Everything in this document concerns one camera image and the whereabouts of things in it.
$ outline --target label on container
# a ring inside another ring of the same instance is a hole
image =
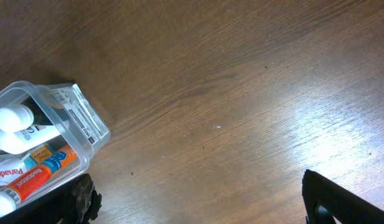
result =
[[[8,184],[1,191],[11,196],[18,204],[46,183],[51,176],[48,167],[38,165]]]
[[[26,165],[27,169],[31,169],[37,164],[40,164],[42,161],[46,160],[51,155],[52,152],[48,149],[47,146],[41,146],[39,149],[25,157],[23,159],[23,162]]]
[[[77,84],[52,90],[55,97],[63,104],[83,135],[94,145],[108,133],[102,120],[82,95]]]
[[[66,153],[64,152],[56,152],[54,155],[46,159],[44,162],[41,162],[41,164],[49,167],[49,169],[52,171],[52,173],[55,173],[60,168],[62,168],[62,162],[66,159]]]
[[[32,125],[27,129],[15,132],[15,135],[24,141],[33,141],[35,138],[40,138],[39,131],[45,129],[46,126]]]
[[[8,159],[0,162],[0,186],[6,185],[23,173],[27,172],[27,167],[19,158]]]

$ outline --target wood grain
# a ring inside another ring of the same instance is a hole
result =
[[[77,82],[94,223],[304,223],[312,169],[384,209],[384,1],[0,1],[0,89]]]

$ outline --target clear plastic box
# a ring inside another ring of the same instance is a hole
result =
[[[95,153],[110,138],[107,125],[78,89],[77,84],[33,85],[18,81],[0,91],[0,107],[20,103],[31,96],[77,153],[78,159],[64,167],[21,206],[84,173]]]

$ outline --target table surface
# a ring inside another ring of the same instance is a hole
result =
[[[94,223],[304,223],[318,171],[384,209],[384,1],[2,1],[0,90],[111,129]]]

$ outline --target white tube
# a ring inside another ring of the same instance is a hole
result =
[[[30,126],[15,132],[0,132],[0,149],[10,154],[20,154],[60,135],[55,126]]]

